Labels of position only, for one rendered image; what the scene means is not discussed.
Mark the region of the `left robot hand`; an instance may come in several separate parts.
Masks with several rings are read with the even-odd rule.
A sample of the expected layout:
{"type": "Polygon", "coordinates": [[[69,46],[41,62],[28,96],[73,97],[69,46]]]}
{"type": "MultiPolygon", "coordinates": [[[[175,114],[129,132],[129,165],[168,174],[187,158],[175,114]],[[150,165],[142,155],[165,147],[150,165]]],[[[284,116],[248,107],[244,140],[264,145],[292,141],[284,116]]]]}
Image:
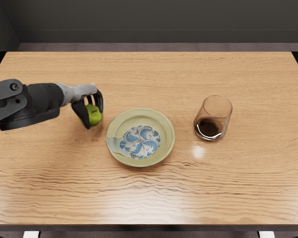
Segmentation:
{"type": "Polygon", "coordinates": [[[86,129],[92,127],[89,120],[89,113],[85,105],[84,99],[87,98],[88,104],[99,108],[102,114],[104,109],[104,100],[102,93],[97,89],[95,84],[81,84],[75,86],[67,86],[62,83],[56,83],[60,87],[64,99],[61,107],[71,104],[72,110],[79,117],[86,129]]]}

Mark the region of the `green fruit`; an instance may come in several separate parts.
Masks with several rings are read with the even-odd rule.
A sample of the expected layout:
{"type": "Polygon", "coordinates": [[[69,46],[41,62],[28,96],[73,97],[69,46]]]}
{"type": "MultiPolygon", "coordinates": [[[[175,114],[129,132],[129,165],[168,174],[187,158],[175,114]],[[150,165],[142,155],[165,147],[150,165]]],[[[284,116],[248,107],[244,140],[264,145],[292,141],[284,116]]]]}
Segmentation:
{"type": "Polygon", "coordinates": [[[85,107],[88,112],[90,126],[93,127],[100,124],[102,121],[102,113],[99,107],[92,104],[88,104],[85,107]]]}

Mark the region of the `patterned plate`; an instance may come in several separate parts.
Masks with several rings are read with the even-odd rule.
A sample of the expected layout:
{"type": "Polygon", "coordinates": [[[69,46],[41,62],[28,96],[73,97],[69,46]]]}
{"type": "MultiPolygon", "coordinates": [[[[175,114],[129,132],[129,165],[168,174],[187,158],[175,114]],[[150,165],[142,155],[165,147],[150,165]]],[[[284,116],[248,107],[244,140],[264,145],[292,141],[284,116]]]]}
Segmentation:
{"type": "Polygon", "coordinates": [[[110,154],[120,163],[143,168],[162,162],[175,144],[171,121],[150,108],[122,112],[109,124],[106,143],[110,154]]]}

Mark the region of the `brown drinking glass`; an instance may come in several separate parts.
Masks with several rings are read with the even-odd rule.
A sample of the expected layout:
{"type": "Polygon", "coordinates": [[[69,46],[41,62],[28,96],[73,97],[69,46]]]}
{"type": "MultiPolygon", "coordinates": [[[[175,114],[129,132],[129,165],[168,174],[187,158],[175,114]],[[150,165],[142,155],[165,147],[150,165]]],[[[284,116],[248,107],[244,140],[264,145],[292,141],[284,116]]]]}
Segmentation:
{"type": "Polygon", "coordinates": [[[224,137],[232,114],[231,102],[220,95],[205,98],[193,126],[195,133],[205,141],[217,141],[224,137]]]}

